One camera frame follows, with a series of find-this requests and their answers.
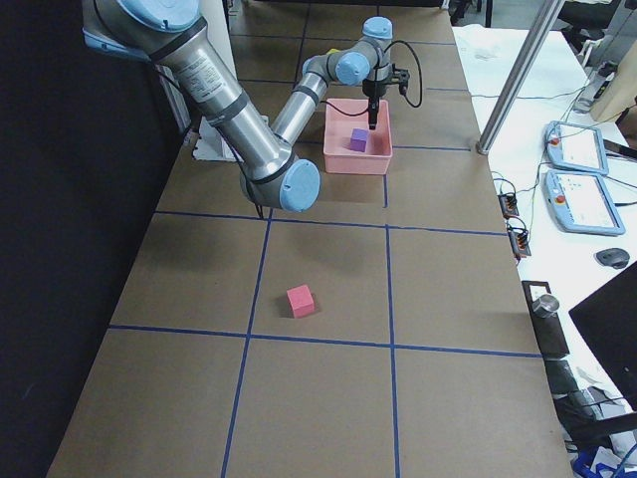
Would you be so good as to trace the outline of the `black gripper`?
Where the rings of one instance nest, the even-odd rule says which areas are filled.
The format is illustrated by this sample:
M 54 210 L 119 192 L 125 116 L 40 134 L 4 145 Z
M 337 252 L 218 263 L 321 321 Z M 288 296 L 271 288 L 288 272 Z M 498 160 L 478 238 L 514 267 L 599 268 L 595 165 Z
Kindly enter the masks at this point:
M 374 67 L 362 82 L 362 91 L 368 97 L 368 128 L 376 130 L 379 112 L 379 100 L 386 95 L 391 84 L 391 65 Z

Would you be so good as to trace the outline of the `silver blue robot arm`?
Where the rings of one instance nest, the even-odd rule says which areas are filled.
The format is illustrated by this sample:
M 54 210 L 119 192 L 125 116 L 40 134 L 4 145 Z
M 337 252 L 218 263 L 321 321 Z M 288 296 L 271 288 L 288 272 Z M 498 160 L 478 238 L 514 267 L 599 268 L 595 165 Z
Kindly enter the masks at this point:
M 364 115 L 377 125 L 391 83 L 393 25 L 367 19 L 350 48 L 314 56 L 273 124 L 266 124 L 208 39 L 197 1 L 85 1 L 86 44 L 107 55 L 168 68 L 181 90 L 241 158 L 242 187 L 255 204 L 302 212 L 319 196 L 320 174 L 293 146 L 332 82 L 360 86 Z

